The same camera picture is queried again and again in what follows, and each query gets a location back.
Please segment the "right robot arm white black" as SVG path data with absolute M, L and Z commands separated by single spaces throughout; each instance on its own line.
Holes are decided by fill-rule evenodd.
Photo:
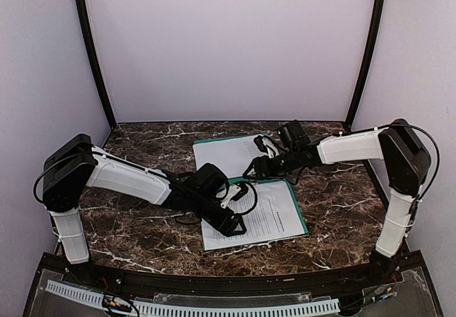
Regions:
M 281 126 L 282 145 L 267 145 L 269 137 L 259 135 L 254 142 L 263 153 L 243 172 L 246 180 L 283 179 L 294 170 L 311 169 L 342 162 L 378 160 L 385 166 L 390 196 L 383 228 L 375 253 L 393 258 L 415 221 L 418 205 L 435 180 L 429 170 L 438 171 L 420 134 L 428 132 L 399 118 L 387 125 L 359 131 L 340 132 L 310 140 L 301 124 L 293 120 Z

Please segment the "white paper sheet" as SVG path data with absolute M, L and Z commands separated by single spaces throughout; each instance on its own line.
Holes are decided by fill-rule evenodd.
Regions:
M 254 143 L 257 135 L 199 140 L 193 145 L 196 168 L 206 163 L 218 167 L 229 179 L 242 177 L 255 157 L 273 155 L 262 152 Z

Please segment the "green plastic folder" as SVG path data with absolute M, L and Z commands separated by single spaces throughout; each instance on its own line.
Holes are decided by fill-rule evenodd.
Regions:
M 254 136 L 199 140 L 193 145 L 195 163 L 201 168 L 206 163 L 217 166 L 229 183 L 244 181 L 243 172 L 255 157 L 275 155 L 278 150 L 268 140 L 266 150 L 254 143 Z M 267 241 L 290 239 L 309 233 L 291 185 L 285 180 L 266 180 L 247 186 L 247 193 L 238 200 L 228 197 L 224 207 L 242 213 L 247 231 L 226 237 L 208 222 L 201 222 L 205 251 L 261 244 Z

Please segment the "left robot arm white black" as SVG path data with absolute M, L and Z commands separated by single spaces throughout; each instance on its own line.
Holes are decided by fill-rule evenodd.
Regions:
M 243 216 L 222 204 L 241 190 L 231 185 L 215 165 L 206 163 L 195 172 L 179 174 L 149 168 L 106 152 L 83 133 L 46 159 L 36 183 L 43 187 L 35 198 L 49 212 L 72 265 L 90 261 L 80 201 L 92 188 L 136 197 L 165 209 L 191 212 L 225 237 L 247 231 Z

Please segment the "printed paper sheet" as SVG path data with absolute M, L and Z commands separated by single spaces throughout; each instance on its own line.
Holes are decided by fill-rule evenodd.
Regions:
M 206 221 L 201 222 L 203 249 L 261 244 L 268 241 L 301 237 L 309 233 L 287 181 L 266 181 L 255 186 L 258 202 L 255 209 L 243 216 L 246 234 L 225 237 Z

